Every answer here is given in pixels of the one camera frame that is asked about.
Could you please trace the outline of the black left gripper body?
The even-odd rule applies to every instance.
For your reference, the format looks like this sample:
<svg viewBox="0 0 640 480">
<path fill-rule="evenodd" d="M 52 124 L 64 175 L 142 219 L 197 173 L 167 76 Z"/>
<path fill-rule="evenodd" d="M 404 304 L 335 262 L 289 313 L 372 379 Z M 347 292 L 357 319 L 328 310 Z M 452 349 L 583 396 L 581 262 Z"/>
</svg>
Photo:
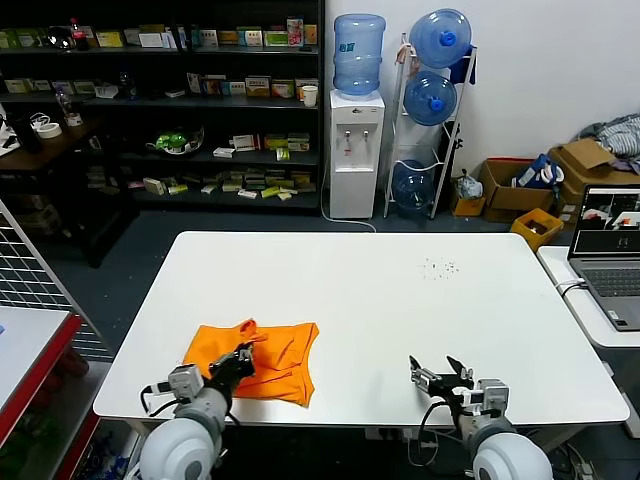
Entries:
<svg viewBox="0 0 640 480">
<path fill-rule="evenodd" d="M 218 388 L 236 389 L 243 379 L 253 376 L 249 375 L 249 362 L 240 361 L 238 352 L 223 355 L 209 366 L 210 383 Z"/>
</svg>

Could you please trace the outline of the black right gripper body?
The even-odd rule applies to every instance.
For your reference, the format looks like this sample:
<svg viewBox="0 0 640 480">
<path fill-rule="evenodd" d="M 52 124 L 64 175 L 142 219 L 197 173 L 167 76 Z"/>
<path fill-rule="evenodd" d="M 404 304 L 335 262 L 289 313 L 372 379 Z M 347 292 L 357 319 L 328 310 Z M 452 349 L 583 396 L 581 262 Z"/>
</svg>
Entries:
<svg viewBox="0 0 640 480">
<path fill-rule="evenodd" d="M 456 393 L 456 388 L 474 389 L 474 380 L 462 378 L 457 374 L 443 374 L 437 380 L 432 381 L 432 395 L 442 398 L 450 407 L 460 407 L 463 403 L 463 395 Z"/>
</svg>

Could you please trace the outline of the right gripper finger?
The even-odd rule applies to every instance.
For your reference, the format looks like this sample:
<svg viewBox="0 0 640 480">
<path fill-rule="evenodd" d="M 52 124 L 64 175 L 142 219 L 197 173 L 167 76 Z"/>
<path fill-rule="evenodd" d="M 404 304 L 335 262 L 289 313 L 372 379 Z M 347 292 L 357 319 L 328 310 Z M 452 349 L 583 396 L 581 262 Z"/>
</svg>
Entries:
<svg viewBox="0 0 640 480">
<path fill-rule="evenodd" d="M 466 368 L 459 360 L 452 356 L 447 356 L 447 361 L 454 370 L 455 382 L 457 384 L 473 384 L 473 370 Z"/>
<path fill-rule="evenodd" d="M 411 381 L 423 393 L 435 395 L 438 388 L 442 386 L 442 377 L 426 368 L 423 368 L 418 360 L 412 355 L 409 356 Z"/>
</svg>

